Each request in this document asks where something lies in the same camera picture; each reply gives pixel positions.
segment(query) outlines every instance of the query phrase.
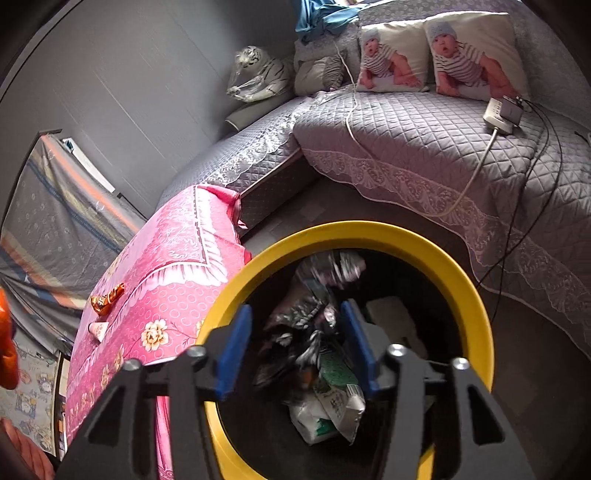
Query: blue cloth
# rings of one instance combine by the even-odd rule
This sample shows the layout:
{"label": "blue cloth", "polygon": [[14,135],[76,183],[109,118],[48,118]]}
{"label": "blue cloth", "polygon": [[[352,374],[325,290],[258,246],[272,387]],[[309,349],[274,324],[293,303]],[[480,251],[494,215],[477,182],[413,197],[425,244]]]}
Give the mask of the blue cloth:
{"label": "blue cloth", "polygon": [[335,0],[291,0],[298,15],[295,33],[304,43],[314,40],[324,32],[340,34],[357,13],[367,5],[343,7]]}

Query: white cable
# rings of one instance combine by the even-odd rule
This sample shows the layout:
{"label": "white cable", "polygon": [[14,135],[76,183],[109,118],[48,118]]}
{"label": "white cable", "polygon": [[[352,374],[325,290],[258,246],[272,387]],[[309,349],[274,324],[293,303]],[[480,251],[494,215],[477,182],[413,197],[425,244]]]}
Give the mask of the white cable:
{"label": "white cable", "polygon": [[[347,131],[349,132],[349,135],[351,136],[353,141],[359,146],[359,148],[361,148],[361,150],[363,150],[364,153],[369,156],[369,158],[371,158],[374,161],[377,161],[376,158],[374,158],[374,156],[372,155],[372,153],[370,151],[368,151],[361,143],[359,143],[357,141],[357,139],[353,135],[353,131],[351,130],[351,125],[349,123],[349,120],[351,118],[351,115],[353,115],[353,112],[355,111],[355,109],[359,106],[359,102],[357,101],[357,83],[353,79],[353,75],[351,75],[351,71],[349,70],[349,66],[345,63],[345,59],[340,54],[339,48],[334,40],[333,40],[333,43],[335,44],[336,52],[339,55],[340,61],[343,62],[343,65],[345,66],[345,69],[347,70],[347,73],[349,74],[349,78],[351,79],[351,83],[353,84],[353,108],[349,111],[349,113],[347,113],[347,116],[345,117],[345,125],[347,127]],[[476,170],[474,170],[472,177],[470,178],[470,180],[468,180],[468,183],[466,183],[466,186],[462,190],[460,196],[456,199],[456,201],[453,203],[453,205],[451,207],[449,207],[448,209],[446,209],[443,212],[438,212],[438,213],[420,212],[419,210],[414,209],[407,202],[405,202],[407,204],[407,207],[409,209],[411,209],[413,212],[418,213],[419,215],[422,215],[423,217],[428,217],[428,218],[441,218],[441,217],[445,217],[446,215],[449,215],[450,213],[452,213],[452,211],[455,210],[455,208],[460,204],[460,202],[466,196],[466,192],[469,190],[469,188],[472,185],[472,183],[474,182],[474,179],[476,178],[476,176],[482,170],[482,167],[484,166],[484,162],[485,162],[488,154],[490,153],[490,151],[492,149],[492,144],[495,142],[498,134],[499,134],[499,129],[497,127],[495,127],[495,129],[492,132],[491,139],[488,142],[488,145],[486,146],[486,148],[484,150],[484,155],[478,161],[478,165],[476,166]]]}

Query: blue gripper pad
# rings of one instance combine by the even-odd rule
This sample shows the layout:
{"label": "blue gripper pad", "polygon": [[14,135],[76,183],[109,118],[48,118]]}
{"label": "blue gripper pad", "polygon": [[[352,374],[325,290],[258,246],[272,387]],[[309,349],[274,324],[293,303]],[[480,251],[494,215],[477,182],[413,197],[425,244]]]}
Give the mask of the blue gripper pad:
{"label": "blue gripper pad", "polygon": [[234,383],[242,365],[242,358],[251,338],[252,332],[252,308],[250,305],[240,307],[232,323],[226,344],[222,353],[217,358],[217,399],[222,401],[234,390]]}
{"label": "blue gripper pad", "polygon": [[365,321],[353,299],[341,305],[340,326],[349,344],[359,386],[366,397],[374,398],[393,383],[392,375],[381,367],[388,337],[381,327]]}

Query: pink tablecloth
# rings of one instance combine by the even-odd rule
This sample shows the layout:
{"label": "pink tablecloth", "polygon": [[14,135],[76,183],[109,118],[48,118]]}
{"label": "pink tablecloth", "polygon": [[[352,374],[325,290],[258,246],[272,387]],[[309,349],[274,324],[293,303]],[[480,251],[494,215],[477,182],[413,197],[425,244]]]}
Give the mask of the pink tablecloth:
{"label": "pink tablecloth", "polygon": [[[234,230],[238,215],[235,192],[189,187],[154,214],[100,279],[93,295],[119,283],[125,293],[106,317],[89,303],[82,314],[67,386],[68,442],[124,359],[162,361],[194,343],[221,289],[250,260]],[[102,343],[88,332],[96,321],[109,322]],[[164,398],[157,411],[160,478],[171,479]]]}

